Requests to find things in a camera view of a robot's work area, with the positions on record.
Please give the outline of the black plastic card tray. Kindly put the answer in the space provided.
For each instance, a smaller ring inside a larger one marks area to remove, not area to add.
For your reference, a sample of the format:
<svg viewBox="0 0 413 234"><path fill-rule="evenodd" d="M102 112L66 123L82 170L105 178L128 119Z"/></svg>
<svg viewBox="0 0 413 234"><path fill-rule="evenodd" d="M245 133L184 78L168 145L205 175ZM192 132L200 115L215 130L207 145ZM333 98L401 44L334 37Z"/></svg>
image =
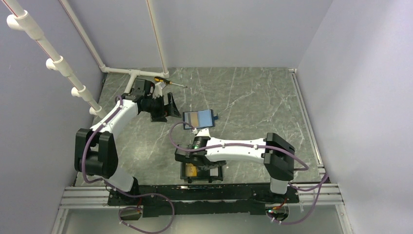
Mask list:
<svg viewBox="0 0 413 234"><path fill-rule="evenodd" d="M186 177L183 175L183 164L188 162L180 162L180 178L187 183L193 183L195 181L207 181L208 183L212 183L213 181L223 181L223 166L219 169L218 176L210 176L209 171L202 171L201 166L197 166L199 170L199 174L196 177ZM226 161L218 161L213 163L226 163Z"/></svg>

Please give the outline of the blue leather card holder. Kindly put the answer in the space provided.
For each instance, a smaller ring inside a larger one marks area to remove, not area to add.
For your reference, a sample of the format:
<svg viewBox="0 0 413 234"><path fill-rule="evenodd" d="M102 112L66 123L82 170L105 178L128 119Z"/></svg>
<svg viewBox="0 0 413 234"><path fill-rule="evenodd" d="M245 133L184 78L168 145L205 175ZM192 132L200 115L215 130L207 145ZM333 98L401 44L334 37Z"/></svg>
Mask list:
<svg viewBox="0 0 413 234"><path fill-rule="evenodd" d="M198 129L214 127L215 121L219 119L218 115L215 115L212 109L206 109L196 112L198 113L199 120L199 126L197 127ZM188 121L188 113L189 112L183 112L182 117L183 122L190 124Z"/></svg>

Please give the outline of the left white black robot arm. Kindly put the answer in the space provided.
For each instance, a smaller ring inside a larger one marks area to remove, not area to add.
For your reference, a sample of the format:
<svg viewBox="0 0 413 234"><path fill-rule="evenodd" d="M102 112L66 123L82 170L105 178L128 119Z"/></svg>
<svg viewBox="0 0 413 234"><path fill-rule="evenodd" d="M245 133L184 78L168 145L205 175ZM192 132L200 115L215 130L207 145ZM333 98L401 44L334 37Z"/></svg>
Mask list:
<svg viewBox="0 0 413 234"><path fill-rule="evenodd" d="M181 117L173 94L164 101L162 89L169 84L165 78L153 81L136 78L127 93L115 98L115 106L97 124L81 128L75 136L75 170L82 173L86 183L104 181L121 193L125 203L135 204L140 198L138 180L118 165L115 140L123 128L141 112L150 116L151 122L166 122L167 117Z"/></svg>

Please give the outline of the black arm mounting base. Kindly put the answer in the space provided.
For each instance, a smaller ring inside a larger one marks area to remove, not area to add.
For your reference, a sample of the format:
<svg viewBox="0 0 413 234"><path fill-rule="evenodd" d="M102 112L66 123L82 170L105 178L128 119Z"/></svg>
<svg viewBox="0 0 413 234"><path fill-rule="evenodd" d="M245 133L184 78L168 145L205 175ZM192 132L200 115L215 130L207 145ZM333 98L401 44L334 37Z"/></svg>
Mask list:
<svg viewBox="0 0 413 234"><path fill-rule="evenodd" d="M143 198L132 198L110 191L111 207L140 206L143 217L161 215L206 215L248 213L264 215L270 206L297 204L297 190L288 187L283 195L270 191L269 183L140 185Z"/></svg>

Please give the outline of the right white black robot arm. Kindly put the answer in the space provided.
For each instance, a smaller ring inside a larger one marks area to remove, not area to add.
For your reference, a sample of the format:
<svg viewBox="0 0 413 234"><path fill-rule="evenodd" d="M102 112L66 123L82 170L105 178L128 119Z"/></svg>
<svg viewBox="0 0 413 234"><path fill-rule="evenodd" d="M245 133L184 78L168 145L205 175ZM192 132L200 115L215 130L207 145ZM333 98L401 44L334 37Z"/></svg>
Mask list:
<svg viewBox="0 0 413 234"><path fill-rule="evenodd" d="M223 140L198 133L190 145L179 144L175 160L191 163L201 170L221 167L227 161L263 165L270 175L269 198L281 202L287 196L288 182L294 178L295 148L275 133L253 140Z"/></svg>

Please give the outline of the white card stack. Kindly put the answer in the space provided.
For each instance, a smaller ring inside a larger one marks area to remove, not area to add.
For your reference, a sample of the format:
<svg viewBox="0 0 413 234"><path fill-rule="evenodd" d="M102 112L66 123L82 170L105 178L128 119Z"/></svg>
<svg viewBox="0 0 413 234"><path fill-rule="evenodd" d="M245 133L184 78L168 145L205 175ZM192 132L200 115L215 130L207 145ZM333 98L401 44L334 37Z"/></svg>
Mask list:
<svg viewBox="0 0 413 234"><path fill-rule="evenodd" d="M209 170L210 176L218 176L219 175L219 168L213 168Z"/></svg>

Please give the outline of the gold card in holder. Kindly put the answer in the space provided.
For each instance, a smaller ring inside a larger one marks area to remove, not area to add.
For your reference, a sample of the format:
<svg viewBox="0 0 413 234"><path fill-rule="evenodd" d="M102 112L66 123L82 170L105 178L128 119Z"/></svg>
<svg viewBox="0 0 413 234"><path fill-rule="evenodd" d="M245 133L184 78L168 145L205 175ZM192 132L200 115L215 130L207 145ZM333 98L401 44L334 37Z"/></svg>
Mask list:
<svg viewBox="0 0 413 234"><path fill-rule="evenodd" d="M197 128L199 126L198 113L197 112L189 112L188 113L188 121L193 127Z"/></svg>

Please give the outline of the yellow black screwdriver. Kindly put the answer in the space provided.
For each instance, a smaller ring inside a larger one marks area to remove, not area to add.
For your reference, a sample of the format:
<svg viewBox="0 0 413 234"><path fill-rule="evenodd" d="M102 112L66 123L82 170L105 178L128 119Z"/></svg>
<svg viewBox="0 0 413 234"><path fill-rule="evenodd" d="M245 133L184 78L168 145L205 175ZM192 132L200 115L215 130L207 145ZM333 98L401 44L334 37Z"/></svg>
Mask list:
<svg viewBox="0 0 413 234"><path fill-rule="evenodd" d="M154 77L154 80L157 81L157 82L163 82L163 83L165 83L166 85L176 85L176 86L180 86L180 87L187 88L187 86L185 86L185 85L177 84L177 83L175 83L175 82L172 82L172 81L170 81L170 80L168 80L168 79L166 79L166 78L162 78L162 77Z"/></svg>

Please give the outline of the aluminium rail frame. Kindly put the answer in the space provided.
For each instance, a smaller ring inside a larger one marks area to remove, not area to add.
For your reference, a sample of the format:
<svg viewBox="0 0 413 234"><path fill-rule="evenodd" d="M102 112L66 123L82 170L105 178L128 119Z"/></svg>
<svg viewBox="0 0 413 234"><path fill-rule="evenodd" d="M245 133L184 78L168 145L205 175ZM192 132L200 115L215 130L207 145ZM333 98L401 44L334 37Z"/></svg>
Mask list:
<svg viewBox="0 0 413 234"><path fill-rule="evenodd" d="M170 68L172 92L180 111L211 109L218 116L210 129L213 137L247 140L276 133L295 148L307 171L295 172L294 185L303 191L287 191L288 222L298 220L303 205L308 209L317 199L317 207L335 208L342 203L336 184L329 181L320 195L316 186L325 173L315 140L309 133L303 104L292 70L262 67ZM280 195L270 195L270 176L263 165L228 161L223 166L223 181L181 179L181 163L174 159L174 143L188 145L194 138L189 130L176 126L178 119L151 122L148 113L134 117L115 140L118 164L136 177L142 193L160 193L143 200L144 217L169 215L172 211L165 197L174 203L177 215L248 213L262 215L271 202L283 202Z"/></svg>

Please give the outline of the white pvc pipe frame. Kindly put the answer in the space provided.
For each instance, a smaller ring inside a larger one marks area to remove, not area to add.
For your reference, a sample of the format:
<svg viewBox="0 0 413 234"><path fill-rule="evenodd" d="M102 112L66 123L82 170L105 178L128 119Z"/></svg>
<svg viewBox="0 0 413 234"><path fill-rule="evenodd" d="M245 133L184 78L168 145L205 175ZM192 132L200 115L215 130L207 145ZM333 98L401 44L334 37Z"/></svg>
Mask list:
<svg viewBox="0 0 413 234"><path fill-rule="evenodd" d="M79 32L89 51L93 55L95 61L99 66L99 69L103 73L121 73L130 75L129 83L127 84L127 87L125 89L127 93L130 91L137 91L137 88L133 87L133 82L138 76L169 78L169 71L164 58L161 59L163 69L161 73L147 72L136 69L111 68L106 66L100 58L97 50L93 46L90 38L88 37L69 3L66 0L62 0L60 3L71 19L75 28ZM46 67L49 70L60 72L62 76L68 79L68 81L73 86L71 91L72 96L80 97L85 102L87 102L90 106L89 112L91 115L104 118L106 116L106 112L103 110L103 107L100 106L97 101L95 101L88 88L83 85L76 77L73 69L70 67L66 59L61 56L54 48L54 46L49 42L43 30L29 14L29 12L23 9L23 7L16 0L4 0L3 4L11 12L11 15L7 17L7 25L9 26L9 28L13 30L23 31L33 41L35 41L48 56L48 59L46 60ZM138 101L138 103L143 107L143 110L151 113L153 119L155 120L159 120L160 118L166 117L167 115L172 113L172 103L164 104L161 97L156 97L154 100L149 100L148 98L138 99L137 95L134 95L132 99Z"/></svg>

